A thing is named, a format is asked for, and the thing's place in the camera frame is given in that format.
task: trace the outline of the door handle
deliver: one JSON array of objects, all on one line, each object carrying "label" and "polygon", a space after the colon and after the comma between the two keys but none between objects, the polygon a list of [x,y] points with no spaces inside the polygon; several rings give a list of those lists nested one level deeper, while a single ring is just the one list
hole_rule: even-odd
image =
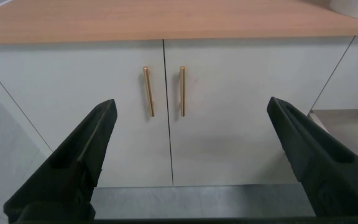
[{"label": "door handle", "polygon": [[150,69],[147,66],[143,67],[143,75],[146,84],[147,102],[149,103],[150,117],[154,117],[154,102],[152,90],[150,87]]},{"label": "door handle", "polygon": [[181,108],[181,116],[184,117],[185,116],[185,106],[186,106],[186,101],[185,101],[185,67],[181,66],[180,67],[180,108]]}]

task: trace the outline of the floor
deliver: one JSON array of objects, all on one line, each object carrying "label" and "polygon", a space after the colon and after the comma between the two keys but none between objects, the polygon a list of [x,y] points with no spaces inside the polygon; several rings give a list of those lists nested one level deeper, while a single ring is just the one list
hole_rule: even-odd
[{"label": "floor", "polygon": [[97,219],[313,217],[301,184],[95,189]]}]

